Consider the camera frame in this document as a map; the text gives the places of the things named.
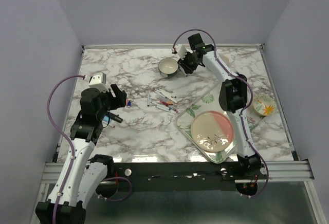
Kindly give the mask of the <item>green white marker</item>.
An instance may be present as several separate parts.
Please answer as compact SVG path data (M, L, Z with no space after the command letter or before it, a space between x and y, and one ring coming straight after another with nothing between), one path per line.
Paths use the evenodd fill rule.
M177 100L176 98L174 98L173 96L171 96L170 94L165 94L165 96L166 96L169 100L171 100L173 103L177 103L177 102L178 102L178 100Z

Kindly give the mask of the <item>white pen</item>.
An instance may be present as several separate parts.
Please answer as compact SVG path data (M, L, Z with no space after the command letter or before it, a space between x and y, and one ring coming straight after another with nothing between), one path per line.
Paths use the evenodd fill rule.
M149 92L148 93L148 97L147 97L147 106L150 107L152 104L152 101L151 101L151 93Z

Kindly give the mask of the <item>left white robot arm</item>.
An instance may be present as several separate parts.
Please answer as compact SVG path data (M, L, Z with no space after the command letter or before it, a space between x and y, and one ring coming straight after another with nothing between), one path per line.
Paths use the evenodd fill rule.
M81 93L80 111L67 137L69 151L57 182L35 213L40 223L84 223L86 207L102 180L114 174L112 157L91 158L110 110L125 107L126 93L116 84L101 92L90 87Z

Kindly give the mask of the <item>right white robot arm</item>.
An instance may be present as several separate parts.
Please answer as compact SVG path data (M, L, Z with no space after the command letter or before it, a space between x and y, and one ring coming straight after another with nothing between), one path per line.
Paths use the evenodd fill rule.
M174 42L172 53L179 56L178 64L187 74L198 66L208 68L221 83L219 105L233 126L237 145L237 174L244 179L261 169L263 158L253 146L246 109L252 104L253 91L244 75L233 72L216 52L215 43L206 45L199 33L188 37L192 52Z

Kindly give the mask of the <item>blue capped white marker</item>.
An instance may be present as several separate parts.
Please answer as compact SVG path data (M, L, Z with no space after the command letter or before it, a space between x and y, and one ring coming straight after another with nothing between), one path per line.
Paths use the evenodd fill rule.
M166 112L171 112L171 108L168 107L168 106L163 106L163 105L159 105L159 104L156 104L156 103L153 103L152 104L157 108L157 109L160 109L160 110L163 110L163 111L166 111Z

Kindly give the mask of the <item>maroon gel pen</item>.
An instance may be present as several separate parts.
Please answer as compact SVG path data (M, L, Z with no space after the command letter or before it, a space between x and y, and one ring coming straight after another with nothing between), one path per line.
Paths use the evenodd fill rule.
M179 113L179 111L178 111L177 109L175 109L172 105L170 105L170 104L168 104L168 103L166 103L166 102L164 102L164 101L161 101L161 100L160 100L160 102L161 102L164 106L166 106L166 107L170 108L171 110L175 111L176 113Z

